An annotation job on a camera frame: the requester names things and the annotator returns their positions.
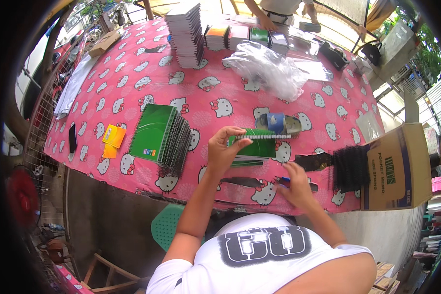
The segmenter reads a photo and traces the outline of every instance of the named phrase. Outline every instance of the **green notebook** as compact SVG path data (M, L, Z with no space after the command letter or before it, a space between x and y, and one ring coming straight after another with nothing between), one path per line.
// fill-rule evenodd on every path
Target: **green notebook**
M161 162L175 115L175 106L147 104L135 128L129 154Z
M259 28L252 28L250 32L250 41L260 43L264 46L268 46L270 43L270 40L268 38L268 31L261 30Z
M249 135L274 135L274 131L247 128L246 136ZM228 146L234 144L235 136L231 136ZM276 157L276 139L254 139L250 144L240 150L234 158L232 167L261 165L263 161Z

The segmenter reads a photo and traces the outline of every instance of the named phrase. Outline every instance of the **black number print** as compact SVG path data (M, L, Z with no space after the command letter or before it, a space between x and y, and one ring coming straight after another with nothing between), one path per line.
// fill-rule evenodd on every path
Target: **black number print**
M219 236L222 261L230 267L297 259L310 253L307 230L299 226L252 229Z

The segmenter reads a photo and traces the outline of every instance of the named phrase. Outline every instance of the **table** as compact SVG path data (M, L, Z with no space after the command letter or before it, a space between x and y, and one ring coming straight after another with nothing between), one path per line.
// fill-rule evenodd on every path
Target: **table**
M286 176L282 163L295 154L333 151L347 145L363 144L356 119L379 110L365 77L350 70L338 72L324 58L323 65L334 73L331 82L309 80L295 102L286 102L244 80L221 60L231 50L205 49L198 69L182 69L167 44L164 20L155 19L128 28L128 34L100 56L84 81L71 113L51 123L44 152L67 167L96 180L140 195L184 203L192 195L207 164L207 142L222 126L254 127L255 118L265 112L284 112L300 118L299 139L276 143L276 158L263 166L231 168L225 177L249 176L259 179L261 188L229 183L217 187L214 208L247 212L296 215L294 208L273 188L276 176ZM165 45L160 52L145 49ZM182 178L159 177L153 162L130 156L128 148L141 111L147 103L175 105L189 121L194 134ZM68 129L76 124L78 147L69 154ZM113 124L127 128L115 159L103 159L102 135ZM332 169L309 172L314 192L322 207L331 213L360 208L359 193L332 190Z

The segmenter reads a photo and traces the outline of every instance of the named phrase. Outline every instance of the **floor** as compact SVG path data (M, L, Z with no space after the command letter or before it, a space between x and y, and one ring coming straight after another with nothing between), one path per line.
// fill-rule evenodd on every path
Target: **floor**
M68 230L75 248L76 275L83 279L94 253L101 250L100 255L124 270L141 278L151 276L165 251L153 240L150 223L166 203L117 189L74 170L70 170L68 183ZM104 286L107 274L96 271L89 286Z
M139 277L150 276L165 252L153 240L152 219L166 203L141 197L71 170L67 213L71 243L75 248L76 274L86 274L93 254ZM348 241L368 247L376 261L400 268L418 242L424 208L386 212L348 212L331 215ZM299 225L310 227L298 217ZM90 280L103 283L107 272Z

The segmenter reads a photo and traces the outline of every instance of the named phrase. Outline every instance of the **green plastic chair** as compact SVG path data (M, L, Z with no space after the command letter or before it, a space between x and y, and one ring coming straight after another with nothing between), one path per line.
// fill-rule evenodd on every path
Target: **green plastic chair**
M150 229L152 237L160 247L167 251L175 236L176 226L185 207L177 204L167 205L153 220Z

